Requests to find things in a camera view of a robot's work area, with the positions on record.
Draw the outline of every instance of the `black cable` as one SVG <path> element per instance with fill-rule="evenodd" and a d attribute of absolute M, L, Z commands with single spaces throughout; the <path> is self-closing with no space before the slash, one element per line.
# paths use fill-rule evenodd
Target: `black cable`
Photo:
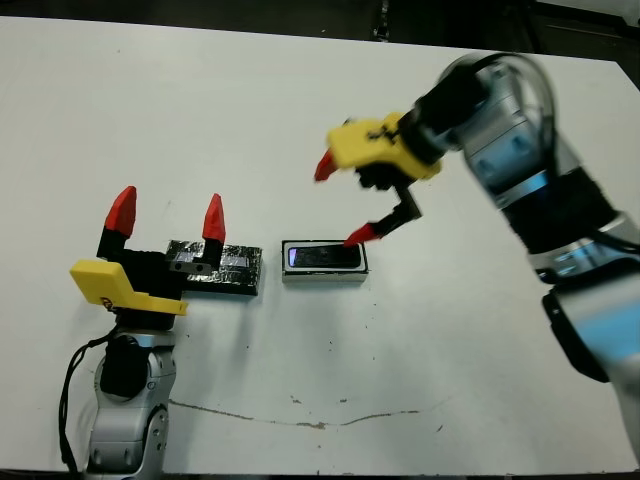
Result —
<path fill-rule="evenodd" d="M 71 361 L 69 362 L 69 367 L 67 368 L 67 374 L 64 378 L 64 385 L 62 387 L 62 394 L 60 395 L 60 405 L 58 407 L 58 435 L 60 437 L 60 453 L 62 462 L 67 465 L 69 468 L 69 473 L 71 477 L 75 479 L 80 478 L 80 473 L 78 472 L 78 464 L 76 463 L 76 459 L 73 456 L 73 450 L 71 450 L 71 445 L 69 444 L 69 439 L 67 438 L 67 414 L 69 410 L 69 384 L 71 383 L 71 377 L 73 376 L 73 372 L 78 368 L 80 362 L 84 359 L 84 355 L 90 348 L 97 347 L 98 345 L 102 345 L 105 342 L 108 342 L 113 338 L 116 331 L 118 329 L 118 325 L 113 327 L 113 329 L 107 333 L 105 336 L 96 338 L 95 340 L 90 340 L 86 345 L 80 347 L 71 357 Z"/>
<path fill-rule="evenodd" d="M 559 176 L 558 160 L 556 158 L 556 108 L 553 91 L 551 89 L 550 82 L 547 79 L 546 74 L 544 73 L 544 70 L 542 70 L 542 68 L 540 68 L 540 66 L 529 57 L 519 53 L 508 52 L 500 52 L 487 55 L 486 57 L 474 62 L 470 68 L 472 69 L 472 71 L 477 73 L 480 70 L 487 68 L 489 65 L 495 64 L 497 60 L 504 57 L 517 58 L 531 66 L 536 71 L 536 73 L 538 73 L 545 89 L 547 90 L 545 93 L 549 98 L 548 113 L 547 115 L 542 116 L 543 124 L 540 131 L 540 140 L 541 144 L 543 145 L 543 161 L 546 165 L 545 169 L 547 171 L 547 181 L 550 190 L 553 192 L 554 186 L 557 185 L 556 180 Z M 586 225 L 586 229 L 588 230 L 588 238 L 596 243 L 600 243 L 606 247 L 612 248 L 622 253 L 640 255 L 640 244 L 629 242 L 622 238 L 610 235 L 606 232 L 602 232 L 593 225 Z"/>

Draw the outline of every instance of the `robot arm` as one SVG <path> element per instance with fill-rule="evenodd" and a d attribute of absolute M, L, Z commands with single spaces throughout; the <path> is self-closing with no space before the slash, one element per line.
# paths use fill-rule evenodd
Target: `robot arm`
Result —
<path fill-rule="evenodd" d="M 537 107 L 525 105 L 527 84 Z M 640 231 L 614 210 L 555 129 L 549 82 L 528 57 L 498 53 L 452 64 L 411 111 L 346 123 L 328 135 L 316 181 L 355 168 L 365 187 L 401 199 L 345 243 L 381 238 L 420 216 L 408 186 L 448 150 L 469 169 L 527 248 L 551 327 L 571 364 L 610 381 L 640 460 Z"/>

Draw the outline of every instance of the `black box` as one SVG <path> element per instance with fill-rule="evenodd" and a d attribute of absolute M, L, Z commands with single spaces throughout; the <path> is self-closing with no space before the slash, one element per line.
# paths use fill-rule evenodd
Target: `black box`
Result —
<path fill-rule="evenodd" d="M 204 242 L 171 240 L 167 247 L 167 261 L 192 262 L 202 256 Z M 262 249 L 225 245 L 220 269 L 211 275 L 189 275 L 186 290 L 197 292 L 237 293 L 258 295 Z"/>

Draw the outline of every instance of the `red fingertip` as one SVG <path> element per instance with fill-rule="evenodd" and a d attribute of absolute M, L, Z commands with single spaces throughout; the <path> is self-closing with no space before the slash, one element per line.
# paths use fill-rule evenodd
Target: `red fingertip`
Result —
<path fill-rule="evenodd" d="M 316 182 L 323 182 L 337 169 L 336 164 L 333 163 L 333 154 L 331 153 L 331 150 L 327 150 L 322 157 L 322 160 L 320 160 L 320 163 L 318 163 L 316 173 L 313 178 Z"/>
<path fill-rule="evenodd" d="M 353 247 L 354 245 L 357 245 L 359 243 L 368 242 L 369 240 L 376 240 L 378 238 L 380 237 L 375 234 L 371 224 L 367 223 L 363 227 L 360 227 L 358 230 L 349 235 L 349 238 L 344 241 L 344 246 Z"/>
<path fill-rule="evenodd" d="M 217 193 L 211 199 L 207 214 L 204 217 L 202 238 L 205 240 L 218 240 L 224 243 L 227 232 L 224 226 L 224 211 L 222 210 L 222 198 Z"/>
<path fill-rule="evenodd" d="M 127 238 L 133 233 L 133 224 L 136 222 L 136 187 L 125 188 L 116 201 L 104 221 L 107 230 L 117 231 Z"/>

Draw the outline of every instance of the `white tabletop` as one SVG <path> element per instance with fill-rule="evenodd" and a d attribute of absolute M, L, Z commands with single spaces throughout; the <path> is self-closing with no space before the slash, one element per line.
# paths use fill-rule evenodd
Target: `white tabletop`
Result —
<path fill-rule="evenodd" d="M 67 363 L 113 323 L 68 270 L 94 257 L 111 203 L 136 185 L 130 248 L 197 239 L 219 192 L 227 241 L 264 249 L 257 298 L 191 297 L 176 321 L 166 472 L 634 469 L 611 388 L 569 365 L 547 287 L 459 155 L 413 188 L 424 217 L 368 247 L 364 284 L 281 282 L 282 239 L 342 238 L 396 202 L 349 174 L 313 184 L 326 131 L 408 109 L 463 53 L 0 19 L 0 468 L 63 468 Z M 640 94 L 613 63 L 541 61 L 560 127 L 640 220 Z M 71 385 L 82 460 L 102 352 Z"/>

